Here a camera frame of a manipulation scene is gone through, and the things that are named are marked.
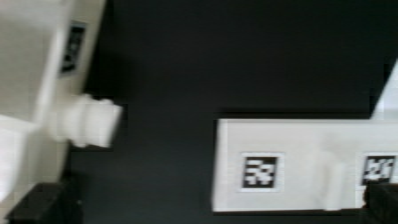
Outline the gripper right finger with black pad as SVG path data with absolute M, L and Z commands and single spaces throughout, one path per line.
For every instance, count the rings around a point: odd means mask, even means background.
M 369 184 L 360 224 L 398 224 L 398 184 Z

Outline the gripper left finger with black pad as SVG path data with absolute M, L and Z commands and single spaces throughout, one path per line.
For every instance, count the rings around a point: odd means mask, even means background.
M 74 181 L 40 183 L 6 213 L 8 224 L 81 224 L 81 192 Z

